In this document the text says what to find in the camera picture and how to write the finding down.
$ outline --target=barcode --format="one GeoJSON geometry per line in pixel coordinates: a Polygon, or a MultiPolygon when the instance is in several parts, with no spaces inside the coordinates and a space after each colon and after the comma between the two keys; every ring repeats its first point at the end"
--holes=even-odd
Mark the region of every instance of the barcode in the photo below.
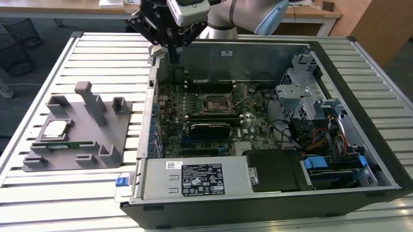
{"type": "Polygon", "coordinates": [[[182,168],[182,161],[168,161],[167,162],[167,169],[180,169],[182,168]]]}

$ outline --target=blue tab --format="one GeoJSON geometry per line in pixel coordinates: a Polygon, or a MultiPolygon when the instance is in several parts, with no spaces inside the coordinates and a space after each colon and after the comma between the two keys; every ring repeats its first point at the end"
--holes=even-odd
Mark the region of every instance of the blue tab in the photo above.
{"type": "Polygon", "coordinates": [[[326,168],[327,162],[325,161],[325,158],[321,156],[311,156],[303,160],[303,165],[306,169],[310,168],[326,168]]]}
{"type": "Polygon", "coordinates": [[[364,156],[360,156],[358,160],[360,160],[362,166],[368,166],[368,160],[364,156]]]}
{"type": "Polygon", "coordinates": [[[130,186],[130,178],[128,177],[118,177],[116,178],[116,187],[130,186]]]}

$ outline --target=slotted metal surface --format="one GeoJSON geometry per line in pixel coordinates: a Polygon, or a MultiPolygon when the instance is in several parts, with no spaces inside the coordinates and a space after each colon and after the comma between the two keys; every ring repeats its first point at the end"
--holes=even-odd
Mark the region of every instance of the slotted metal surface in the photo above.
{"type": "MultiPolygon", "coordinates": [[[[243,39],[261,39],[243,36],[243,39]]],[[[271,40],[318,40],[338,67],[380,132],[413,176],[413,112],[405,96],[377,69],[355,43],[346,38],[267,37],[271,40]]],[[[0,158],[1,231],[143,231],[124,215],[112,197],[114,181],[122,172],[134,171],[139,143],[146,83],[150,73],[148,42],[139,34],[84,33],[71,38],[40,90],[27,116],[0,158]],[[53,94],[82,101],[73,92],[77,81],[90,81],[103,100],[123,96],[132,101],[123,166],[116,169],[25,173],[23,159],[36,138],[53,94]]],[[[331,96],[334,91],[327,85],[331,96]]],[[[179,231],[413,231],[413,195],[377,203],[343,217],[186,228],[179,231]]]]}

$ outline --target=warning label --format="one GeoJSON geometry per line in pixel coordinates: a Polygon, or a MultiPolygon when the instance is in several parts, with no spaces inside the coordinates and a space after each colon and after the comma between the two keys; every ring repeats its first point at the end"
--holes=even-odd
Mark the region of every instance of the warning label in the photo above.
{"type": "Polygon", "coordinates": [[[219,163],[182,165],[183,196],[221,195],[225,193],[225,176],[219,163]]]}

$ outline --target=wooden desk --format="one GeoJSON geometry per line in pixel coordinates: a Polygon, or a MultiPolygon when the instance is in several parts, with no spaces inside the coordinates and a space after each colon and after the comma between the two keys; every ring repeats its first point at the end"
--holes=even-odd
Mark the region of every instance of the wooden desk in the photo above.
{"type": "MultiPolygon", "coordinates": [[[[0,17],[128,19],[138,5],[100,9],[99,0],[0,0],[0,17]]],[[[310,6],[287,10],[283,23],[321,24],[318,36],[327,36],[342,14],[310,6]]]]}

